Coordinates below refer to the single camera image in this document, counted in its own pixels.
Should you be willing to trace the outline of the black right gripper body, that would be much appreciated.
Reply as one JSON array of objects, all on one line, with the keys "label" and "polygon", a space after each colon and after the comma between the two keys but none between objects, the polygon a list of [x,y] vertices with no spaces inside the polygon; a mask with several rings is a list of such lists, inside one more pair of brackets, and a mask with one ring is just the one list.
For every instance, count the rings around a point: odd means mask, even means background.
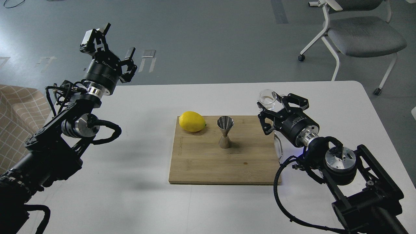
[{"label": "black right gripper body", "polygon": [[304,129],[310,129],[314,133],[319,132],[319,125],[307,116],[303,111],[286,112],[281,110],[277,112],[276,130],[281,132],[288,141],[296,148],[301,148],[303,143]]}]

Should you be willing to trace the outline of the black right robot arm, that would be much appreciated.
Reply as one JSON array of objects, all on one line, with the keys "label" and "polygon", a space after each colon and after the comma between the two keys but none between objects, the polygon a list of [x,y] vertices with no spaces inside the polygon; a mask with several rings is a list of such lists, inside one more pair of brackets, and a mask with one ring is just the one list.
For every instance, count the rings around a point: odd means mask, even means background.
[{"label": "black right robot arm", "polygon": [[[273,111],[257,101],[258,119],[265,135],[279,132],[294,147],[303,148],[299,156],[289,156],[275,174],[273,193],[276,204],[290,222],[339,234],[407,234],[397,218],[402,214],[404,193],[365,145],[349,149],[332,136],[319,136],[319,125],[306,115],[306,98],[295,94],[275,95],[282,109]],[[313,225],[292,215],[278,194],[278,180],[292,165],[328,187],[331,205],[342,228]]]}]

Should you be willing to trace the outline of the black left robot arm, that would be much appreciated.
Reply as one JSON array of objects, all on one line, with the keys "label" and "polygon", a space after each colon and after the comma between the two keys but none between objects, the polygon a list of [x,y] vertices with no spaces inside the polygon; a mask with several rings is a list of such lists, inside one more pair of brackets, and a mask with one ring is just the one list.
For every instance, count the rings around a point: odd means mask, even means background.
[{"label": "black left robot arm", "polygon": [[137,65],[131,47],[121,60],[110,49],[104,28],[86,31],[80,52],[92,56],[81,81],[63,81],[47,86],[46,99],[52,106],[49,90],[55,95],[59,110],[52,108],[53,118],[25,141],[29,153],[1,175],[1,233],[16,234],[29,219],[30,211],[43,211],[36,233],[46,229],[51,211],[46,205],[31,205],[32,196],[53,182],[67,180],[82,168],[82,154],[89,145],[102,145],[117,139],[122,129],[92,114],[102,104],[104,95],[112,95],[118,81],[130,82]]}]

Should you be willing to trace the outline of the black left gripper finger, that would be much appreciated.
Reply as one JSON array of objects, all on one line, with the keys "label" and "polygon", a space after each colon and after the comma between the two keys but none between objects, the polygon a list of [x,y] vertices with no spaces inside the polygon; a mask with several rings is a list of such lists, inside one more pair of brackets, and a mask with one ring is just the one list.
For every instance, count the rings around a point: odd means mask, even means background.
[{"label": "black left gripper finger", "polygon": [[127,53],[126,53],[125,59],[123,61],[119,62],[120,67],[127,66],[126,72],[122,73],[119,76],[119,80],[122,83],[131,82],[131,80],[132,80],[132,78],[133,78],[133,76],[134,76],[134,74],[137,70],[137,65],[135,65],[134,61],[133,61],[133,56],[134,56],[135,50],[136,50],[135,47],[129,48]]},{"label": "black left gripper finger", "polygon": [[110,25],[110,23],[107,23],[102,28],[86,31],[79,46],[79,51],[91,55],[95,60],[111,60],[111,52],[105,37]]}]

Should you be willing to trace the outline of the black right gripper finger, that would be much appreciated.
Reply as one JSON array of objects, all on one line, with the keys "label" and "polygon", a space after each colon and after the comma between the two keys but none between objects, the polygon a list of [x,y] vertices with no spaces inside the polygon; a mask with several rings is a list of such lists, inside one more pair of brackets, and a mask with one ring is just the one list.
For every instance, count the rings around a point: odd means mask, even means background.
[{"label": "black right gripper finger", "polygon": [[283,105],[285,111],[289,114],[304,111],[309,108],[308,99],[299,95],[289,93],[286,96],[279,97],[279,102]]},{"label": "black right gripper finger", "polygon": [[272,131],[276,130],[281,132],[283,135],[286,135],[286,132],[283,128],[283,124],[286,121],[286,103],[282,103],[284,108],[278,112],[268,110],[261,102],[257,102],[257,105],[260,108],[258,119],[264,134],[269,135],[272,133]]}]

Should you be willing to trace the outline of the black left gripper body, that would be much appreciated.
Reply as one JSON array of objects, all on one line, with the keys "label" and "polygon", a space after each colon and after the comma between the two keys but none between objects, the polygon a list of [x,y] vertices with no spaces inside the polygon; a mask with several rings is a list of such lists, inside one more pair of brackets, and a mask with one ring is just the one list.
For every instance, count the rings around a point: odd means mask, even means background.
[{"label": "black left gripper body", "polygon": [[113,52],[96,52],[81,82],[99,84],[106,88],[105,95],[112,95],[121,75],[119,62],[119,57]]}]

